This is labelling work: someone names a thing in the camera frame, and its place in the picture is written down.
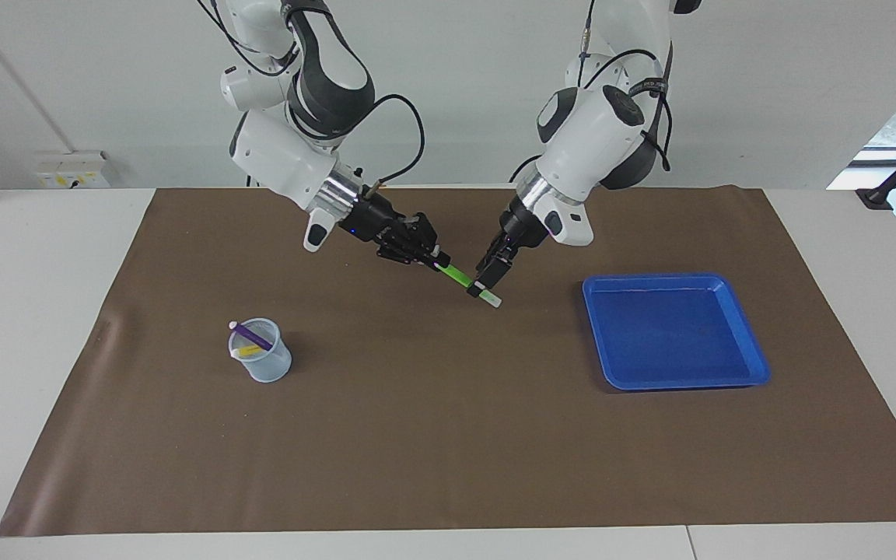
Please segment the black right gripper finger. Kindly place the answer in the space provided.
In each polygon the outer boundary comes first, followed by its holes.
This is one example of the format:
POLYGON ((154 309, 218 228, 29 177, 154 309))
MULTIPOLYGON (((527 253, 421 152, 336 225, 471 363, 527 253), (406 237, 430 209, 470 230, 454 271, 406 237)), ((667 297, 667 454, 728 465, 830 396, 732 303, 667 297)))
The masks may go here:
POLYGON ((408 253, 413 261, 427 267, 448 267, 451 256, 440 246, 438 234, 425 214, 405 219, 408 253))
POLYGON ((435 267, 437 265, 437 257, 432 255, 432 249, 422 245, 381 244, 376 251, 376 255, 407 265, 420 264, 426 267, 435 267))

